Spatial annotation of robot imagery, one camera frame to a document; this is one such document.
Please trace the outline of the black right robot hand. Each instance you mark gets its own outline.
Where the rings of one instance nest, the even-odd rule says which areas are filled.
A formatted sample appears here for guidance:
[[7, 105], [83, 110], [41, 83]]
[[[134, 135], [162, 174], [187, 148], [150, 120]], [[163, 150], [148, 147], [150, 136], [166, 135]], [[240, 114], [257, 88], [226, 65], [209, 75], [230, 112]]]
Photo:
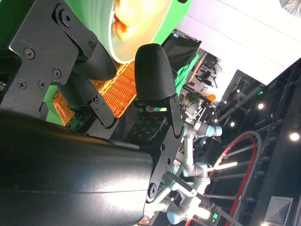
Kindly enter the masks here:
[[132, 226], [158, 206], [184, 132], [173, 72], [159, 44], [139, 47], [125, 142], [93, 85], [116, 72], [65, 1], [1, 1], [1, 225]]

